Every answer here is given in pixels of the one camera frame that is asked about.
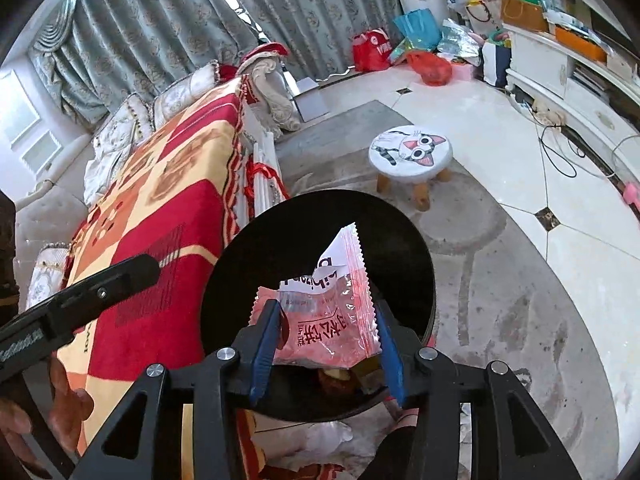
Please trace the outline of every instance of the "gray-blue curtain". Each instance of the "gray-blue curtain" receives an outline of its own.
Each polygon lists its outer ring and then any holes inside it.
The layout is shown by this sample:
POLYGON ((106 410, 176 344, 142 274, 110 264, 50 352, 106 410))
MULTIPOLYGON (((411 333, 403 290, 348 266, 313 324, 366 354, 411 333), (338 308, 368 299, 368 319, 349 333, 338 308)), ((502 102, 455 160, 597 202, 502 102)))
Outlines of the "gray-blue curtain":
POLYGON ((61 109, 92 128, 132 92, 151 101, 210 60, 238 65, 256 46, 224 0, 76 0, 68 38, 53 52, 36 41, 30 58, 61 109))
POLYGON ((291 52, 287 68, 296 78, 324 79, 353 64, 356 34, 383 28, 393 38, 399 0, 240 0, 271 41, 291 52))

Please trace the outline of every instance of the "cabinet drawer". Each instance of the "cabinet drawer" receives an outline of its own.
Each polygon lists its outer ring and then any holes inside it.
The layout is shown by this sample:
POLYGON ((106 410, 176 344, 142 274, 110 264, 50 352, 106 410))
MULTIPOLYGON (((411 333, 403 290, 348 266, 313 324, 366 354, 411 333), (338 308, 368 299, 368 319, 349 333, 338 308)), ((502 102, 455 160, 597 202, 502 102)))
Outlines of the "cabinet drawer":
POLYGON ((614 144, 625 137, 638 134, 635 128, 615 113, 609 105, 573 79, 569 79, 566 83, 564 100, 571 108, 584 115, 614 144))
POLYGON ((539 41, 512 34, 511 55, 511 69, 564 97, 570 70, 566 54, 539 41))

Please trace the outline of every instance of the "stool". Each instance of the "stool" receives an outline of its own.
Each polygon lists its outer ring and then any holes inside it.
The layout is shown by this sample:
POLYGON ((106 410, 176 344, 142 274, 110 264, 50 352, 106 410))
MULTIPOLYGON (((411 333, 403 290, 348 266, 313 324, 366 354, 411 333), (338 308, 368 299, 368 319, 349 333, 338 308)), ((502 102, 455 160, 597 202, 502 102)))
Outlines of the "stool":
POLYGON ((384 193, 392 180, 413 184, 419 211, 430 206, 429 181, 451 178, 447 165, 453 147, 443 135, 432 134, 421 126, 398 126, 379 134, 369 147, 369 162, 378 172, 378 193, 384 193))

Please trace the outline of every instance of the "tile floor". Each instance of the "tile floor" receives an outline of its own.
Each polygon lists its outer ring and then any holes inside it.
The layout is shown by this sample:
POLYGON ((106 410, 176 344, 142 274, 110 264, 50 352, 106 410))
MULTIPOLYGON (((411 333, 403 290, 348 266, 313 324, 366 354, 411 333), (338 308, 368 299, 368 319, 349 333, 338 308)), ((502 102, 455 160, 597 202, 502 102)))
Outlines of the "tile floor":
MULTIPOLYGON (((377 99, 411 122, 449 136, 456 159, 530 238, 584 319, 616 404, 622 467, 640 441, 640 226, 617 190, 581 168, 576 178, 562 176, 542 153, 542 128, 482 82, 430 88, 401 66, 321 91, 331 112, 305 127, 377 99), (412 92, 396 92, 402 88, 412 92), (545 207, 561 223, 548 233, 534 216, 545 207)), ((588 159, 575 156, 559 133, 548 129, 545 140, 556 149, 557 140, 567 155, 599 173, 588 159)))

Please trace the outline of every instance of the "blue bag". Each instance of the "blue bag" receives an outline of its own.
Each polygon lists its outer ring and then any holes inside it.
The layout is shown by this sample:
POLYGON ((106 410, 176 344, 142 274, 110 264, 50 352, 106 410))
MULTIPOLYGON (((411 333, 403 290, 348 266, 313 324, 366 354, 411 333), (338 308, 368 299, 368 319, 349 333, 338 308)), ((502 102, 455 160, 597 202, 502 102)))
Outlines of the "blue bag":
POLYGON ((435 50, 442 32, 429 9, 412 10, 394 19, 396 27, 406 38, 423 50, 435 50))

